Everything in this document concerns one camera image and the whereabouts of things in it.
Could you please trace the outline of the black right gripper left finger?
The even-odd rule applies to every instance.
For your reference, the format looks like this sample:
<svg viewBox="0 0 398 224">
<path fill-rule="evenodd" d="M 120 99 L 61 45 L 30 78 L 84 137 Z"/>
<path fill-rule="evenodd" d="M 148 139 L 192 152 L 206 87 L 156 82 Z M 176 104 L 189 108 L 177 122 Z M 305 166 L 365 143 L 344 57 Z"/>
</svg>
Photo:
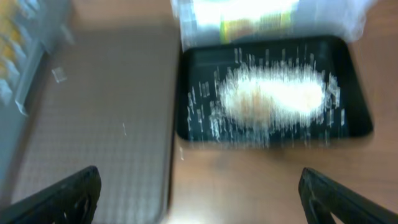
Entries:
<svg viewBox="0 0 398 224">
<path fill-rule="evenodd" d="M 98 168 L 77 173 L 1 211 L 1 223 L 91 223 L 101 192 Z"/>
</svg>

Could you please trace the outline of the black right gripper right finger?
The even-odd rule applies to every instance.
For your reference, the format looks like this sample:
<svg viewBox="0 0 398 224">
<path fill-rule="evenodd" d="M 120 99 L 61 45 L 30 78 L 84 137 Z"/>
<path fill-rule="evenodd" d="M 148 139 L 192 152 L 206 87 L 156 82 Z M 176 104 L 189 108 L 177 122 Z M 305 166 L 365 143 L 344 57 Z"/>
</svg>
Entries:
<svg viewBox="0 0 398 224">
<path fill-rule="evenodd" d="M 304 168 L 298 192 L 308 223 L 397 223 L 397 214 L 312 168 Z"/>
</svg>

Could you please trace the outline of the green snack wrapper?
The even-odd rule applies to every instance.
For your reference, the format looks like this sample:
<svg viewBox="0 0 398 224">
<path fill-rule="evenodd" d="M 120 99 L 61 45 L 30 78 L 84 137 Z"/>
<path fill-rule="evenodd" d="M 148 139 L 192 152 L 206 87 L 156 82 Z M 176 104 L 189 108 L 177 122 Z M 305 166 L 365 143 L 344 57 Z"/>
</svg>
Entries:
<svg viewBox="0 0 398 224">
<path fill-rule="evenodd" d="M 230 43 L 246 35 L 278 32 L 289 27 L 292 27 L 292 15 L 290 12 L 268 14 L 255 20 L 243 18 L 221 21 L 220 41 L 223 44 Z"/>
</svg>

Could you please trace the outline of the black food waste tray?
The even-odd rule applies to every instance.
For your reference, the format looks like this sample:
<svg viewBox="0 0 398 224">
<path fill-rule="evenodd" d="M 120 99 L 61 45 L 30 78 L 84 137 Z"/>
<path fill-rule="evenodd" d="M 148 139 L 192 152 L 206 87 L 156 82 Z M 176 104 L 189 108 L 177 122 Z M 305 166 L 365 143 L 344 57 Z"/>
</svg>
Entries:
<svg viewBox="0 0 398 224">
<path fill-rule="evenodd" d="M 184 107 L 191 68 L 199 63 L 219 65 L 231 62 L 234 59 L 235 49 L 241 49 L 243 55 L 253 54 L 257 58 L 269 55 L 271 60 L 313 55 L 318 70 L 325 70 L 336 76 L 341 88 L 341 98 L 340 108 L 335 111 L 330 137 L 327 140 L 318 137 L 312 140 L 328 142 L 331 139 L 361 138 L 373 131 L 369 108 L 347 44 L 334 36 L 319 36 L 195 47 L 182 53 L 178 68 L 178 99 L 175 110 L 175 129 L 182 139 L 189 141 L 184 132 L 186 118 Z"/>
</svg>

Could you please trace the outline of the grey plastic dishwasher rack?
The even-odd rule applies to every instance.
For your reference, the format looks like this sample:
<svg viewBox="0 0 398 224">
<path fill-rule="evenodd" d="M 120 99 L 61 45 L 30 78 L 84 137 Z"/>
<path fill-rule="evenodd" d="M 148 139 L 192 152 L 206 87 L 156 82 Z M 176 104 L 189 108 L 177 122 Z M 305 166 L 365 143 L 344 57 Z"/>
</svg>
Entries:
<svg viewBox="0 0 398 224">
<path fill-rule="evenodd" d="M 72 40 L 69 0 L 1 0 L 1 183 L 28 113 L 25 101 L 44 54 Z"/>
</svg>

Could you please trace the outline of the clear plastic waste bin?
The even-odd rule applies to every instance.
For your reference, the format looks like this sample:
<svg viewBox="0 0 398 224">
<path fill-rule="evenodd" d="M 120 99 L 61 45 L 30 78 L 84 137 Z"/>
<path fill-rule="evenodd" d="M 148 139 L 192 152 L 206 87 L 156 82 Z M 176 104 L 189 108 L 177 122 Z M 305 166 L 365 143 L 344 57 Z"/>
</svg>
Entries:
<svg viewBox="0 0 398 224">
<path fill-rule="evenodd" d="M 171 0 L 182 47 L 335 35 L 358 40 L 376 0 Z"/>
</svg>

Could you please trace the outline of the brown plastic serving tray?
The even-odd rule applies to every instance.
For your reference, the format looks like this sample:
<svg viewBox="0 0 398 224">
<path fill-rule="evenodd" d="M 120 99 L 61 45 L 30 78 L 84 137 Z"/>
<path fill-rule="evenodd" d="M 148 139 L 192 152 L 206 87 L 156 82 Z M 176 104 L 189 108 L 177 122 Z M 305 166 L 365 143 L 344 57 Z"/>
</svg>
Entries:
<svg viewBox="0 0 398 224">
<path fill-rule="evenodd" d="M 95 166 L 95 223 L 161 223 L 179 52 L 178 29 L 168 25 L 76 32 L 38 71 L 1 206 Z"/>
</svg>

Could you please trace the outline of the spilled rice pile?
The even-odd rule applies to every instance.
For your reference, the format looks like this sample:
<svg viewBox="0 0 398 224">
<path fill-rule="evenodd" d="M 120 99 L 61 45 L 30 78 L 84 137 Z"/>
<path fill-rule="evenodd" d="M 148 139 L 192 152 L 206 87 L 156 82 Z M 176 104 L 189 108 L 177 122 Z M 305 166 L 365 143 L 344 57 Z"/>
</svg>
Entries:
<svg viewBox="0 0 398 224">
<path fill-rule="evenodd" d="M 313 55 L 271 60 L 235 49 L 231 62 L 192 67 L 187 85 L 189 141 L 269 146 L 327 140 L 340 108 L 338 79 L 318 70 Z"/>
</svg>

